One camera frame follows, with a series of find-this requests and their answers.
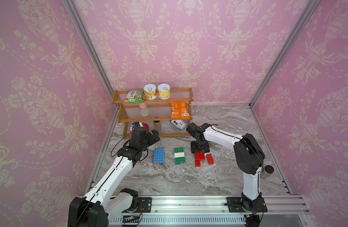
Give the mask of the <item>red brick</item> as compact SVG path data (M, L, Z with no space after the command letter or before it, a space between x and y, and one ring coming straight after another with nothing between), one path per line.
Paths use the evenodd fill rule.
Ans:
M195 167L201 167L200 160L195 160Z
M205 157L205 154L204 154L204 153L199 153L199 152L195 152L194 155L195 155L196 158L201 158L201 159L202 159L203 157Z
M212 154L207 154L206 158L209 165L213 165L215 163Z
M195 156L195 160L198 160L198 161L205 161L206 158L205 158L205 156L199 155L199 156Z

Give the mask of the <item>orange chip bag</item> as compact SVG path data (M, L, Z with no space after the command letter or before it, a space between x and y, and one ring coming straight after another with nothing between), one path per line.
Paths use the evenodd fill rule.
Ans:
M191 117L186 102L169 102L169 105L172 108L172 119L188 119Z

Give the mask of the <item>left yellow noodle cup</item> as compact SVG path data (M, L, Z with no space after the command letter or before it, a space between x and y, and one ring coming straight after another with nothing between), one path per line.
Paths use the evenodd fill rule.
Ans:
M157 98L156 85L154 84L145 85L144 94L147 100L155 100Z

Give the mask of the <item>yellow noodle cup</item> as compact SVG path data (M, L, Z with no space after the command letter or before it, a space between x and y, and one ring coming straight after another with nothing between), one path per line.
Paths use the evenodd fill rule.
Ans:
M154 84L145 85L144 94L147 100L155 100L157 98L156 85Z
M171 97L171 87L168 84L160 84L157 87L159 98L167 100Z

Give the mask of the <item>small brown jar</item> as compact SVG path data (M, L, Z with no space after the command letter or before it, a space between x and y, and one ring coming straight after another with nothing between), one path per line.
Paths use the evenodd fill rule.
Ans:
M162 128L161 121L159 120L153 121L153 126L156 131L160 131Z

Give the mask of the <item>light blue brick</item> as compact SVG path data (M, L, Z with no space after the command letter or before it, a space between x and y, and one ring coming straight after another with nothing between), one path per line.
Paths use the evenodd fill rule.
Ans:
M155 148L154 152L158 154L164 154L164 148Z
M164 153L155 153L154 154L154 159L159 160L159 159L164 159Z
M155 165L162 164L162 163L164 163L164 158L163 157L154 157L153 163Z

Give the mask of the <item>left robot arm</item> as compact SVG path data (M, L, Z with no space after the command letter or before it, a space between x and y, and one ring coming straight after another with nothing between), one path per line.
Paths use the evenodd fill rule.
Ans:
M72 200L68 226L107 227L122 212L135 211L139 202L137 191L125 188L115 198L112 195L136 163L143 160L143 152L159 140L158 131L135 127L131 139L119 149L114 163L101 180L83 197Z

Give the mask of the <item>black lid glass jar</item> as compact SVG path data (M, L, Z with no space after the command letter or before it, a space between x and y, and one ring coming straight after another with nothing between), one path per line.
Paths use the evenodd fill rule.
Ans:
M266 178L270 177L274 173L274 171L275 171L275 169L273 166L266 165L263 168L263 172L260 175L261 179L266 179Z

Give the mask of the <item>clear plastic bottle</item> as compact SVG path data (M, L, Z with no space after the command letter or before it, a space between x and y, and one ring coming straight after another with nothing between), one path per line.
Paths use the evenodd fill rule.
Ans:
M139 104L139 111L142 117L146 117L149 115L149 108L146 102L142 102Z

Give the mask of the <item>pink lying cup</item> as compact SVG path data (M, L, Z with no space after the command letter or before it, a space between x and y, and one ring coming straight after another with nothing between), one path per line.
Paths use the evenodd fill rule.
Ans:
M148 126L148 124L146 124L146 123L142 123L142 124L143 124L143 128L145 128L147 131L149 131L149 126ZM130 130L130 133L132 133L132 131L133 131L132 126L129 128L129 130Z

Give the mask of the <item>white brick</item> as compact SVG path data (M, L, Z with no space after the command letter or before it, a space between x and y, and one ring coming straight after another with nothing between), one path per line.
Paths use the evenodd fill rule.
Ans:
M174 154L174 157L175 158L182 158L182 157L185 157L185 154L184 154L184 152L177 152Z

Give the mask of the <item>green white snack packet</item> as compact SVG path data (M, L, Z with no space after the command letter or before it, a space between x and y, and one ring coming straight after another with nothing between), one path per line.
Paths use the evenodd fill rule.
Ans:
M144 90L129 90L124 103L140 104L144 102L145 93Z

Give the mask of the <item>white black lying can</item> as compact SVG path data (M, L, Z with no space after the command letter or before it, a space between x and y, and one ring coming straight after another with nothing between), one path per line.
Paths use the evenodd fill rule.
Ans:
M180 130L187 127L187 123L184 120L171 120L170 123Z

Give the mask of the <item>green brick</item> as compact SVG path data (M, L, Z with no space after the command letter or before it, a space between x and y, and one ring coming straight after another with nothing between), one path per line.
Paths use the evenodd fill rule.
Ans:
M175 148L174 153L182 153L184 152L184 148Z
M182 163L185 163L185 162L186 162L185 157L175 158L175 164L176 165L179 165L179 164L182 164Z

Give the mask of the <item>wooden three-tier shelf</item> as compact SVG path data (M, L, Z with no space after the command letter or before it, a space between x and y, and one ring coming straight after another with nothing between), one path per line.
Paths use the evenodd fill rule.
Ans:
M112 103L119 108L118 123L123 123L122 137L130 138L129 127L133 122L146 122L149 126L152 126L153 121L161 121L162 124L172 120L171 112L172 108L169 102L185 102L190 118L183 118L186 123L190 124L192 117L192 102L194 101L193 89L172 89L171 97L167 100L155 99L146 100L149 114L142 116L139 111L138 104L131 104L125 102L128 91L115 91L112 96Z

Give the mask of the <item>right yellow noodle cup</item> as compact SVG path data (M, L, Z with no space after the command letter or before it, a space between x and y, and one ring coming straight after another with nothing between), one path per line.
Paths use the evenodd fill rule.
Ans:
M171 97L171 87L168 84L160 84L157 87L159 98L167 100Z

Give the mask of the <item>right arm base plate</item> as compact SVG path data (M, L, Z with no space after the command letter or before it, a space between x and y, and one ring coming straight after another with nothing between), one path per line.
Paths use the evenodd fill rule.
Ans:
M261 196L253 201L242 197L227 197L226 201L227 202L224 205L228 207L230 213L255 213L256 211L260 213L268 212L267 205Z

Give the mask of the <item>aluminium front rail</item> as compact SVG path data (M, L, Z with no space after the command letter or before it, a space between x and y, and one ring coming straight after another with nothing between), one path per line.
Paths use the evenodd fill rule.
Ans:
M154 224L245 224L259 226L263 216L309 215L309 209L299 195L264 196L268 212L230 213L226 198L219 195L151 196L150 213L124 211L109 225L136 226Z

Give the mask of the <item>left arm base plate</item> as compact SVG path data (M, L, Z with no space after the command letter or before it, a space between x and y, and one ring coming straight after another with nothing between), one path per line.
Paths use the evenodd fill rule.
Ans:
M133 199L132 212L150 213L152 197L138 197Z

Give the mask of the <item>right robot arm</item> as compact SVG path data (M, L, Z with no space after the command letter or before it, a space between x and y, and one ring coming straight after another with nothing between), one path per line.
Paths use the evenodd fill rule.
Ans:
M256 212L262 205L260 176L263 172L265 154L252 134L243 136L225 132L212 124L201 126L191 123L187 133L195 139L191 142L192 153L209 153L209 143L213 142L232 150L236 163L243 172L244 187L241 194L245 211Z

